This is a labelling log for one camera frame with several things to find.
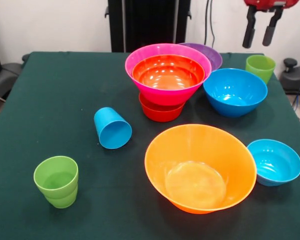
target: red robot arm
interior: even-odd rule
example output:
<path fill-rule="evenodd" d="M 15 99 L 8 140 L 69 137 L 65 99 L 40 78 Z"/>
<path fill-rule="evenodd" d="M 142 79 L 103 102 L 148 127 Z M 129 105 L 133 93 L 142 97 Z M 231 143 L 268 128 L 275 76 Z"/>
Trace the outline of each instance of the red robot arm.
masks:
<path fill-rule="evenodd" d="M 274 12 L 274 16 L 271 18 L 270 24 L 265 30 L 262 42 L 264 46 L 269 46 L 275 33 L 277 22 L 281 18 L 283 10 L 291 8 L 297 4 L 299 0 L 244 0 L 244 2 L 249 6 L 249 10 L 246 16 L 248 19 L 248 24 L 242 46 L 248 49 L 251 47 L 255 34 L 255 16 L 257 11 Z"/>

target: cup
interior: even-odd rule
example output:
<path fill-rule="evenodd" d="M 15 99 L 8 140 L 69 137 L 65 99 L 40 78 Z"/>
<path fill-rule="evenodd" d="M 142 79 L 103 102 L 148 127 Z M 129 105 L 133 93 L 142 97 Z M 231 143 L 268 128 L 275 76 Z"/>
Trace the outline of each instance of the cup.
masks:
<path fill-rule="evenodd" d="M 132 135 L 130 124 L 113 108 L 100 108 L 94 115 L 94 124 L 100 144 L 106 149 L 125 145 Z"/>
<path fill-rule="evenodd" d="M 55 208 L 72 205 L 78 192 L 77 163 L 67 156 L 53 156 L 41 162 L 34 170 L 33 179 L 44 197 Z"/>
<path fill-rule="evenodd" d="M 272 73 L 276 67 L 276 62 L 268 56 L 252 55 L 246 59 L 245 70 L 257 75 L 265 84 L 268 84 Z"/>

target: green cup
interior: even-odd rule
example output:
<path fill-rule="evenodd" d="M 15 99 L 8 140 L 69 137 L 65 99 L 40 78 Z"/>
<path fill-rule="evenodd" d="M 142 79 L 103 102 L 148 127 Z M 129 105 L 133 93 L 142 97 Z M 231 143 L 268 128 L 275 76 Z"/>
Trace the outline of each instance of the green cup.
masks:
<path fill-rule="evenodd" d="M 44 160 L 33 174 L 40 192 L 58 209 L 67 208 L 75 202 L 78 177 L 77 163 L 67 156 L 53 156 Z"/>
<path fill-rule="evenodd" d="M 245 70 L 257 75 L 265 84 L 268 84 L 272 73 L 276 67 L 276 62 L 268 56 L 252 55 L 246 59 Z"/>

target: stacked green cups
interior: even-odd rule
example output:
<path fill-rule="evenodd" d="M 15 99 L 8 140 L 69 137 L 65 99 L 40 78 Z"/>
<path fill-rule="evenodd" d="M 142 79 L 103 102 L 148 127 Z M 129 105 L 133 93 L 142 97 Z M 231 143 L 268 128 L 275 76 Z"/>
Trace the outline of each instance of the stacked green cups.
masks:
<path fill-rule="evenodd" d="M 78 177 L 77 163 L 67 156 L 54 156 L 44 160 L 33 174 L 40 192 L 58 209 L 67 208 L 75 202 Z"/>

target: orange bowl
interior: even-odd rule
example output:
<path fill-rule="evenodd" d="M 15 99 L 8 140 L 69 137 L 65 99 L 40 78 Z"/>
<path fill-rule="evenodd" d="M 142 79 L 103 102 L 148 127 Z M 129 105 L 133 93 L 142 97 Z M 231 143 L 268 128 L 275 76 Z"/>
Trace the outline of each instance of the orange bowl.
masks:
<path fill-rule="evenodd" d="M 181 90 L 200 83 L 205 76 L 196 61 L 180 55 L 157 55 L 140 61 L 132 70 L 138 82 L 161 90 Z"/>
<path fill-rule="evenodd" d="M 257 178 L 255 161 L 242 142 L 201 124 L 160 133 L 147 148 L 144 165 L 155 189 L 192 214 L 237 205 L 250 194 Z"/>

